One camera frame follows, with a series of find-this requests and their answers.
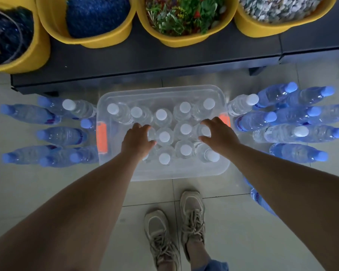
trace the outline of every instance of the foot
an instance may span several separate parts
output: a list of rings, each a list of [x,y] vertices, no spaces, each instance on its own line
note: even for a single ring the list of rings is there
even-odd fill
[[[181,242],[186,258],[190,261],[186,244],[189,240],[205,244],[205,205],[199,192],[185,191],[181,195]]]
[[[145,232],[156,268],[164,262],[174,262],[178,270],[179,251],[171,239],[168,220],[161,210],[145,215]]]

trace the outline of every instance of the tile floor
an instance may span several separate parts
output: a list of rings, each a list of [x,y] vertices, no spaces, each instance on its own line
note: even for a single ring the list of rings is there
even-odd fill
[[[248,76],[246,69],[201,76],[164,78],[138,84],[106,85],[89,91],[64,93],[63,97],[97,101],[108,91],[213,84],[227,99],[257,92],[274,83],[296,81],[301,89],[332,85],[336,95],[322,104],[339,103],[339,60],[312,61],[268,67],[259,76]],[[10,89],[10,78],[0,74],[0,104],[35,104],[36,95],[21,95]],[[40,144],[29,125],[0,115],[0,156],[16,148]],[[249,136],[244,143],[253,145]],[[330,160],[312,167],[339,175],[339,141],[316,144],[326,150]],[[43,204],[62,188],[94,169],[96,165],[77,165],[63,169],[39,166],[4,165],[0,159],[0,236]],[[147,211],[162,209],[170,221],[173,237],[179,240],[179,198],[186,189],[197,189],[206,206],[206,247],[209,254],[227,261],[231,270],[323,270],[300,240],[281,222],[254,203],[241,173],[230,165],[222,175],[189,179],[132,182],[122,212],[106,250],[101,270],[154,270],[143,230]],[[181,249],[182,270],[190,270]]]

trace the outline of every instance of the yellow plastic basket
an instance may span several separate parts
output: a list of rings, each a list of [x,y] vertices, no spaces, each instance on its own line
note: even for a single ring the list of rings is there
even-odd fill
[[[42,67],[50,56],[49,35],[40,23],[35,0],[0,0],[1,9],[10,9],[17,6],[22,6],[32,11],[34,36],[29,48],[24,54],[10,63],[0,65],[0,72],[10,74],[36,70]]]
[[[137,0],[129,0],[131,10],[125,21],[116,29],[98,36],[75,39],[69,35],[65,15],[67,0],[36,0],[40,20],[46,31],[64,44],[83,45],[88,48],[103,48],[116,45],[127,39],[136,14]]]
[[[193,45],[193,44],[202,42],[203,40],[206,40],[210,35],[215,34],[216,32],[219,32],[221,29],[226,27],[228,23],[234,17],[238,4],[239,4],[239,0],[225,0],[225,5],[227,7],[227,10],[225,12],[225,16],[223,20],[215,28],[210,29],[206,34],[198,33],[198,34],[191,34],[191,35],[179,36],[179,37],[164,35],[160,32],[157,32],[150,25],[148,17],[147,17],[145,0],[138,1],[137,14],[140,19],[140,22],[142,23],[142,26],[145,28],[145,30],[148,31],[150,35],[157,38],[158,40],[160,40],[163,44],[167,46],[181,47],[181,46]]]
[[[239,5],[235,14],[235,23],[237,28],[246,36],[254,38],[271,36],[287,31],[291,27],[314,22],[315,20],[323,17],[326,13],[328,13],[328,11],[334,6],[335,2],[336,0],[323,0],[318,5],[316,10],[308,17],[301,20],[280,24],[268,24],[259,22],[250,17],[244,11],[242,5]]]

